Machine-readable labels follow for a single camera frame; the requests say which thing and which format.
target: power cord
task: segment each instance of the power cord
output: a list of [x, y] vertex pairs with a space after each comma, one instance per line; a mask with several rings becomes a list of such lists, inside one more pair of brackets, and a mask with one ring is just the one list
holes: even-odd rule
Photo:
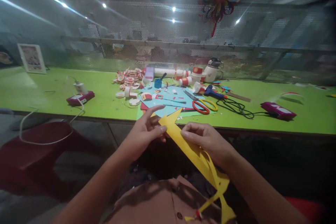
[[[75, 77], [72, 77], [72, 76], [70, 76], [70, 75], [68, 75], [67, 77], [66, 77], [66, 81], [68, 82], [68, 80], [69, 80], [69, 77], [71, 77], [71, 78], [73, 78], [74, 80], [75, 80], [75, 83], [76, 84], [79, 84], [80, 82], [75, 78]], [[72, 92], [72, 94], [74, 95], [74, 97], [76, 97], [76, 95], [75, 95], [75, 93], [74, 93], [74, 91], [73, 90], [71, 90], [71, 92]], [[72, 125], [71, 125], [71, 123], [84, 111], [84, 104], [78, 99], [78, 97], [76, 97], [76, 99], [79, 101], [79, 103], [82, 105], [82, 110], [69, 122], [69, 126], [70, 126], [70, 128], [71, 128], [71, 132], [67, 135], [67, 136], [65, 136], [65, 137], [63, 137], [62, 139], [60, 139], [60, 140], [57, 140], [57, 141], [55, 141], [55, 142], [51, 142], [51, 143], [35, 143], [35, 142], [29, 142], [29, 141], [26, 141], [26, 140], [24, 140], [23, 139], [23, 137], [22, 137], [22, 128], [23, 128], [23, 123], [24, 123], [24, 121], [31, 115], [31, 114], [33, 114], [33, 113], [35, 113], [36, 111], [38, 111], [38, 108], [36, 108], [36, 107], [32, 107], [32, 106], [29, 106], [29, 107], [31, 107], [31, 108], [33, 108], [33, 109], [35, 109], [34, 111], [32, 111], [32, 112], [30, 112], [28, 115], [26, 115], [24, 118], [22, 118], [22, 120], [21, 120], [21, 122], [20, 122], [20, 130], [19, 130], [19, 139], [22, 141], [22, 142], [24, 142], [24, 143], [26, 143], [26, 144], [34, 144], [34, 145], [51, 145], [51, 144], [56, 144], [56, 143], [58, 143], [58, 142], [61, 142], [62, 140], [64, 140], [64, 139], [66, 139], [68, 136], [70, 136], [72, 133], [73, 133], [73, 128], [72, 128]]]
[[248, 110], [245, 109], [245, 105], [238, 103], [230, 98], [224, 99], [224, 100], [218, 100], [216, 102], [216, 104], [218, 106], [221, 106], [223, 108], [226, 108], [236, 114], [242, 115], [247, 119], [253, 119], [255, 114], [266, 114], [272, 117], [277, 117], [278, 113], [276, 112], [256, 112], [256, 113], [252, 113]]

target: lid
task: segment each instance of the lid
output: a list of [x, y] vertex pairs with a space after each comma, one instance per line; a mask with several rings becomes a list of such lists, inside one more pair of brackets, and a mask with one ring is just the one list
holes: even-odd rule
[[216, 68], [219, 67], [220, 64], [221, 62], [217, 58], [211, 58], [211, 60], [208, 62], [208, 66], [213, 66]]

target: red scissors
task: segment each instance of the red scissors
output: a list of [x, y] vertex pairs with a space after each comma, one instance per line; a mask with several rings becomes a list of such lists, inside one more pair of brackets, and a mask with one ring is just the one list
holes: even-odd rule
[[209, 100], [204, 100], [204, 99], [198, 99], [197, 97], [193, 96], [192, 94], [188, 93], [187, 91], [184, 90], [184, 92], [191, 98], [193, 99], [192, 101], [192, 107], [199, 113], [201, 114], [210, 114], [210, 110], [212, 111], [217, 111], [218, 107], [215, 103], [213, 103], [212, 101]]

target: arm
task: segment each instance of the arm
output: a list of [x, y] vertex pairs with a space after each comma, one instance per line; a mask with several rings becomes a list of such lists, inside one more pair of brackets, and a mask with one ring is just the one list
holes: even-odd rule
[[215, 164], [229, 176], [243, 196], [258, 223], [309, 224], [309, 220], [282, 197], [209, 124], [188, 123], [182, 136], [208, 152]]
[[161, 137], [166, 126], [158, 125], [159, 117], [151, 117], [164, 105], [155, 106], [135, 123], [126, 139], [103, 164], [86, 186], [56, 216], [53, 223], [98, 223], [109, 199], [127, 172], [129, 165], [138, 159], [149, 143]]

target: person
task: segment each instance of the person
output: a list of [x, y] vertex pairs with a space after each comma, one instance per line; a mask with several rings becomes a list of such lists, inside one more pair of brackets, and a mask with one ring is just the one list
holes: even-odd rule
[[[136, 121], [120, 147], [110, 156], [86, 186], [54, 218], [53, 223], [99, 223], [102, 213], [128, 167], [156, 138], [166, 141], [166, 126], [151, 115], [164, 108], [149, 108]], [[209, 124], [189, 122], [181, 131], [186, 141], [201, 146], [222, 168], [247, 202], [258, 223], [308, 224], [310, 221], [283, 198], [230, 143]], [[106, 223], [185, 223], [206, 199], [181, 178], [143, 184], [125, 193], [114, 205]], [[210, 206], [202, 220], [191, 223], [219, 223], [220, 209]]]

